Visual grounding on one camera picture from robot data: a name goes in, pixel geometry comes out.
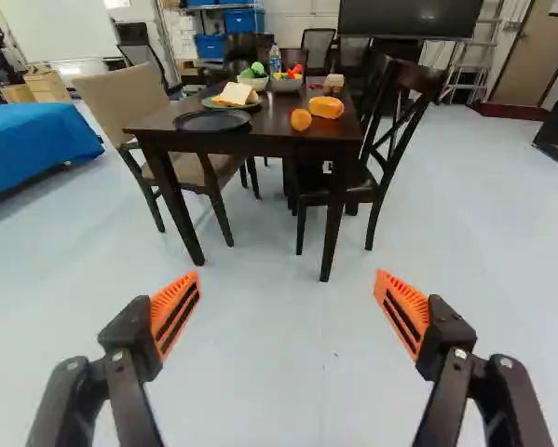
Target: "blue bed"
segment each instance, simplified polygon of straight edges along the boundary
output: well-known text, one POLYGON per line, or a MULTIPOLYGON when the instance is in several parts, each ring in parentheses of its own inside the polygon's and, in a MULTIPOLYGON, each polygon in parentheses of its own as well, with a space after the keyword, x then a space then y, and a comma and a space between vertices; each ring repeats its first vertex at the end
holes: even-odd
POLYGON ((103 152, 72 104, 0 105, 0 192, 63 162, 84 163, 103 152))

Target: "dark wooden table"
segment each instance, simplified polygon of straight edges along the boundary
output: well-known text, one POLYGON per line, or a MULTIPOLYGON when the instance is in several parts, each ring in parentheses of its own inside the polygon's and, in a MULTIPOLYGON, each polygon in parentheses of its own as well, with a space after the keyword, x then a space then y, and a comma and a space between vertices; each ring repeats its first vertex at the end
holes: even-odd
MULTIPOLYGON (((306 79, 306 84, 323 81, 323 77, 309 77, 306 79)), ((320 280, 328 281, 343 214, 347 166, 357 158, 363 138, 353 101, 347 89, 345 88, 341 98, 345 104, 343 115, 337 120, 314 116, 310 129, 305 132, 297 132, 291 128, 290 111, 296 108, 307 108, 310 98, 323 94, 321 88, 311 89, 303 86, 295 93, 262 92, 260 95, 264 103, 260 110, 251 111, 252 120, 245 131, 198 134, 179 133, 175 130, 173 126, 175 117, 203 110, 200 100, 218 94, 224 86, 225 82, 206 88, 198 95, 172 102, 169 107, 132 122, 124 129, 138 139, 194 264, 203 265, 205 258, 168 152, 278 158, 297 156, 333 162, 331 181, 333 202, 328 207, 320 271, 320 280)))

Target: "fruit bowl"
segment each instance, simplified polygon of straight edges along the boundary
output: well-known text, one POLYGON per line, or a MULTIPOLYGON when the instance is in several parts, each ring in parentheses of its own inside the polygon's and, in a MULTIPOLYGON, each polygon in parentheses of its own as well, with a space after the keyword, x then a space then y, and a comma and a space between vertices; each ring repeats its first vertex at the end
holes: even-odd
POLYGON ((274 73, 270 77, 270 87, 274 91, 296 91, 304 85, 304 77, 300 74, 295 75, 295 79, 282 79, 285 73, 274 73))
POLYGON ((238 76, 238 82, 240 84, 245 84, 246 86, 250 86, 256 91, 262 91, 266 88, 268 84, 268 76, 265 77, 241 77, 238 76))

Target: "tv screen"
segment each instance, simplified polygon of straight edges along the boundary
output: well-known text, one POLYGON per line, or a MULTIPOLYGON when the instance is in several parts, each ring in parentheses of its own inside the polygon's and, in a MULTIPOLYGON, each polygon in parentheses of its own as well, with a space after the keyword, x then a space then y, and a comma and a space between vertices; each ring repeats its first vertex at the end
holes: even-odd
POLYGON ((483 0, 341 0, 340 35, 471 38, 483 0))

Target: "plastic bottle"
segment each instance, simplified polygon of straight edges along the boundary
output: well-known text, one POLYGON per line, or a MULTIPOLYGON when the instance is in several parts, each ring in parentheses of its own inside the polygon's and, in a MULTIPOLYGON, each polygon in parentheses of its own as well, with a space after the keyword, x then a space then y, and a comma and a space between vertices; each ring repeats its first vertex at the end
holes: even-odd
POLYGON ((270 54, 268 57, 268 67, 270 73, 280 73, 282 69, 282 58, 280 56, 280 49, 276 42, 272 43, 272 48, 270 49, 270 54))

